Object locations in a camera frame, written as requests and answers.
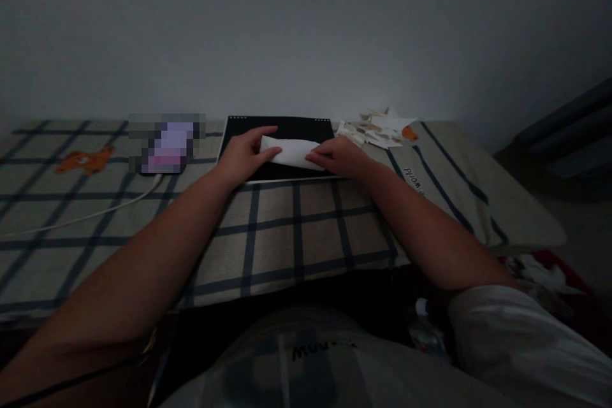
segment white sleeve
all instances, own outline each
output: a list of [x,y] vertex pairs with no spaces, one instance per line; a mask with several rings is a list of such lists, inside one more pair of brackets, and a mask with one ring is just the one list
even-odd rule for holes
[[524,406],[612,406],[612,360],[531,297],[460,293],[449,316],[462,368]]

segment finger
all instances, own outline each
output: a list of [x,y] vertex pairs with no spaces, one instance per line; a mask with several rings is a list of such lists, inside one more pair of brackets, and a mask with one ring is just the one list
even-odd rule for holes
[[262,153],[255,155],[258,164],[261,166],[263,163],[267,161],[271,161],[273,157],[275,157],[278,153],[282,152],[282,148],[280,147],[272,147],[270,149],[265,150]]
[[329,146],[329,145],[321,144],[318,147],[312,149],[312,152],[320,154],[320,155],[323,155],[323,154],[329,154],[330,155],[330,154],[333,153],[333,148],[331,146]]
[[330,170],[330,167],[333,164],[333,159],[330,159],[327,156],[322,156],[318,153],[309,153],[304,159],[327,170]]
[[276,132],[278,128],[278,126],[256,127],[255,129],[245,132],[243,135],[250,141],[259,140],[261,139],[261,136],[272,134],[273,132]]
[[336,146],[336,139],[329,139],[323,142],[316,148],[313,148],[312,151],[318,154],[332,154],[333,150]]

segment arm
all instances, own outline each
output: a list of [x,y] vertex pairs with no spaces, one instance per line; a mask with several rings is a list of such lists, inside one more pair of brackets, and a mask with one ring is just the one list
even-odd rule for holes
[[281,149],[257,154],[261,127],[231,139],[219,164],[108,258],[0,374],[0,402],[103,368],[139,349],[180,294],[230,192]]
[[337,175],[360,181],[410,259],[438,288],[456,292],[494,284],[521,289],[463,226],[347,138],[324,142],[306,159]]
[[462,291],[449,317],[465,371],[521,405],[608,406],[612,361],[522,293],[463,226],[346,138],[306,159],[359,180],[432,284]]

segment white cable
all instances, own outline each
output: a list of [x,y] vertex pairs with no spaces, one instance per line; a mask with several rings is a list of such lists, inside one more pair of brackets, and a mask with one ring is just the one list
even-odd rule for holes
[[120,204],[118,206],[114,206],[114,207],[111,207],[111,208],[108,208],[108,209],[105,209],[105,210],[101,210],[100,212],[96,212],[95,214],[88,215],[87,217],[81,217],[81,218],[78,218],[78,219],[70,220],[70,221],[63,222],[63,223],[58,223],[58,224],[51,225],[51,226],[44,226],[42,228],[27,229],[25,231],[16,231],[14,233],[3,234],[3,235],[0,235],[0,238],[8,237],[8,236],[17,236],[17,235],[28,234],[28,233],[37,233],[39,231],[54,230],[56,228],[61,228],[63,226],[68,226],[68,225],[72,225],[74,223],[78,223],[78,222],[81,222],[81,221],[84,221],[84,220],[89,220],[90,218],[94,218],[94,217],[97,217],[99,215],[106,214],[107,212],[112,212],[113,210],[118,210],[118,209],[120,209],[122,207],[129,206],[130,204],[133,204],[136,201],[140,201],[146,195],[150,194],[155,188],[158,187],[158,185],[161,182],[161,179],[163,179],[163,177],[164,177],[163,174],[157,174],[155,176],[155,178],[153,179],[153,184],[151,185],[151,188],[146,190],[139,197],[134,198],[131,201],[128,201],[128,202],[123,203],[123,204]]

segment t-shirt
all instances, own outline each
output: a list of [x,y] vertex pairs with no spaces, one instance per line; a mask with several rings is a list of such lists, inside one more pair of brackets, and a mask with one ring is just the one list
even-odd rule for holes
[[464,372],[333,310],[290,308],[162,406],[612,406],[612,361],[524,293],[472,288],[449,316]]

